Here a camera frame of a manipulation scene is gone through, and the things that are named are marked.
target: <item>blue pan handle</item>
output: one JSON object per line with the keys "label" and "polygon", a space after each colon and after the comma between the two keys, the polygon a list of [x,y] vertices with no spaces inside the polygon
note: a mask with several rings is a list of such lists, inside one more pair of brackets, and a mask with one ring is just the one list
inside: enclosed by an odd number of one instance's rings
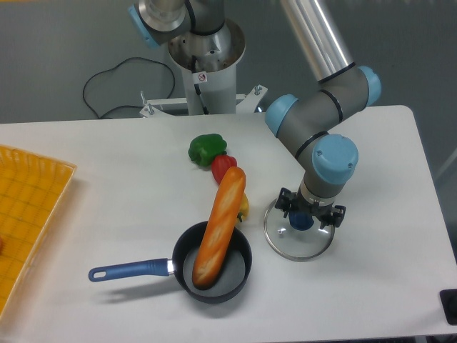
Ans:
{"label": "blue pan handle", "polygon": [[100,282],[140,275],[169,276],[168,259],[150,259],[148,261],[93,268],[89,272],[89,280]]}

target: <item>bread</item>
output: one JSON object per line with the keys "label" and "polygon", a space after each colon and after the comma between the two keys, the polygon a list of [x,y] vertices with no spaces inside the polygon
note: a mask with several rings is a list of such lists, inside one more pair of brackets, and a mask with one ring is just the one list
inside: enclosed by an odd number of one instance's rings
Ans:
{"label": "bread", "polygon": [[246,187],[243,169],[232,166],[224,175],[194,262],[192,282],[198,289],[213,286],[221,271]]}

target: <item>yellow tray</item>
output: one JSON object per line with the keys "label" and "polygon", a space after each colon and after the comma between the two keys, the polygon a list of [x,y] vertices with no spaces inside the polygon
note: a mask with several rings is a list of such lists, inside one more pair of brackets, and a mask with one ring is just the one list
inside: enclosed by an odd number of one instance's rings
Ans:
{"label": "yellow tray", "polygon": [[0,316],[76,166],[0,145]]}

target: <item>warning sticker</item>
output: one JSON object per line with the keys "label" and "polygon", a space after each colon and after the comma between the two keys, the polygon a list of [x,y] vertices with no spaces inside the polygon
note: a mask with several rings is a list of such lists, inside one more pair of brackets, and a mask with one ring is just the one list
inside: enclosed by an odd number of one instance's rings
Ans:
{"label": "warning sticker", "polygon": [[205,71],[200,71],[198,73],[193,73],[192,79],[194,81],[194,84],[202,84],[208,81],[208,76],[206,75]]}

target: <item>frying pan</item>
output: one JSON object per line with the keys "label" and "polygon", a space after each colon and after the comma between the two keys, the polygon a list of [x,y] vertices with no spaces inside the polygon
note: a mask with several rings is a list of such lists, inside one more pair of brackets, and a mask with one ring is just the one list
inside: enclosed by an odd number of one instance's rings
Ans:
{"label": "frying pan", "polygon": [[248,240],[234,228],[226,258],[216,283],[206,290],[195,288],[192,283],[192,269],[208,222],[201,222],[187,229],[174,246],[171,259],[97,267],[89,272],[89,280],[100,282],[139,275],[167,277],[174,274],[179,284],[191,297],[209,304],[226,302],[235,297],[244,287],[252,265],[252,253]]}

